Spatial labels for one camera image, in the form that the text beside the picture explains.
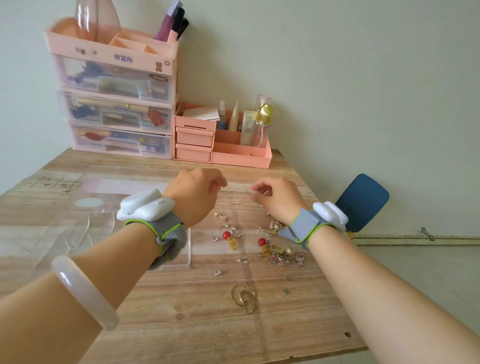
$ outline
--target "hand cream tube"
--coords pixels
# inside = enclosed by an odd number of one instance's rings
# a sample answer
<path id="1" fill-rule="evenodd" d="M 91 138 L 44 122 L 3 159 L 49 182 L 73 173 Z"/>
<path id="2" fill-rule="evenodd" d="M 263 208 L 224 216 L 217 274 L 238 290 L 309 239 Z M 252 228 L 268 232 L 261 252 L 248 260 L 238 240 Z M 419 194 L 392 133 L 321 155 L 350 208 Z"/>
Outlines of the hand cream tube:
<path id="1" fill-rule="evenodd" d="M 256 111 L 243 112 L 243 122 L 241 125 L 240 145 L 249 146 L 252 139 L 253 126 L 255 125 Z"/>

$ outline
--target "wood grain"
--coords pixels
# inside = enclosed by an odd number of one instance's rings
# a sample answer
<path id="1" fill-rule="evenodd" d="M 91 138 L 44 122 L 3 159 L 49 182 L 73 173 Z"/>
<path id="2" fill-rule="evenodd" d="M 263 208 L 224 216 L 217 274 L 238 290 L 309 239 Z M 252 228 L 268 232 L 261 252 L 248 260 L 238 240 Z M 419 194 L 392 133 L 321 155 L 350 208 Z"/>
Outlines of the wood grain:
<path id="1" fill-rule="evenodd" d="M 184 168 L 208 166 L 66 150 L 0 196 L 0 295 L 28 282 L 45 254 L 39 236 L 66 208 L 78 179 L 92 165 L 140 166 L 153 181 L 158 180 L 155 170 L 174 175 Z M 229 181 L 215 211 L 226 214 L 246 241 L 238 239 L 234 252 L 225 241 L 213 243 L 213 236 L 220 237 L 222 221 L 214 212 L 209 214 L 192 230 L 190 269 L 146 272 L 119 308 L 118 328 L 103 332 L 83 363 L 286 363 L 366 349 L 309 252 L 304 252 L 303 267 L 278 267 L 256 256 L 260 236 L 255 226 L 266 227 L 270 217 L 246 191 L 262 176 L 281 176 L 293 180 L 310 204 L 315 202 L 294 169 L 278 151 L 268 170 L 211 167 L 221 169 Z M 272 242 L 290 244 L 279 237 Z M 248 256 L 248 264 L 242 255 Z M 215 276 L 216 269 L 223 274 Z M 252 315 L 230 296 L 233 286 L 246 282 L 254 283 L 258 292 Z"/>

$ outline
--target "hand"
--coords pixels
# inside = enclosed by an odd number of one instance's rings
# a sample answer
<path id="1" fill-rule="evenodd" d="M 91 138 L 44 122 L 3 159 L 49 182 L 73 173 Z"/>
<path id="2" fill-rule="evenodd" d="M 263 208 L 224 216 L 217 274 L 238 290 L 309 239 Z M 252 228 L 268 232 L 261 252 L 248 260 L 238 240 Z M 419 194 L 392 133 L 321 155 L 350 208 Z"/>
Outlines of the hand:
<path id="1" fill-rule="evenodd" d="M 218 191 L 226 186 L 227 180 L 219 170 L 183 170 L 170 182 L 163 195 L 175 201 L 173 212 L 188 229 L 207 216 L 215 206 Z"/>
<path id="2" fill-rule="evenodd" d="M 261 178 L 252 190 L 250 199 L 284 224 L 291 225 L 302 208 L 308 209 L 297 185 L 286 178 Z"/>

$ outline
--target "floor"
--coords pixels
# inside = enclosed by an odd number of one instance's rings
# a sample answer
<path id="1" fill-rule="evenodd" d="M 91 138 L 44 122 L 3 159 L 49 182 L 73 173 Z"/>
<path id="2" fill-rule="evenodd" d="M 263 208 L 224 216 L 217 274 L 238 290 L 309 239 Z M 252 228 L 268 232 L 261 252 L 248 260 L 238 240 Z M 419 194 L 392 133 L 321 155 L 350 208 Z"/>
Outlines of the floor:
<path id="1" fill-rule="evenodd" d="M 361 249 L 480 335 L 480 246 L 364 246 Z M 370 351 L 308 364 L 376 364 Z"/>

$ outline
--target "white wall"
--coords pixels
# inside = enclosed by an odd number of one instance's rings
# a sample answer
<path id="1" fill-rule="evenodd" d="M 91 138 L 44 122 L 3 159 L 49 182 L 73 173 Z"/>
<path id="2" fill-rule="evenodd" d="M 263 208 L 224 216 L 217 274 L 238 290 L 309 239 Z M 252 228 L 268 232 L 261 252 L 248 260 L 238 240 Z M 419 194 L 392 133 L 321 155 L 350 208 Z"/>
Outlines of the white wall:
<path id="1" fill-rule="evenodd" d="M 69 145 L 41 30 L 75 1 L 0 4 L 0 191 Z M 114 0 L 155 32 L 167 1 Z M 367 173 L 391 200 L 363 233 L 480 235 L 477 0 L 184 0 L 182 98 L 274 99 L 272 144 L 320 199 Z"/>

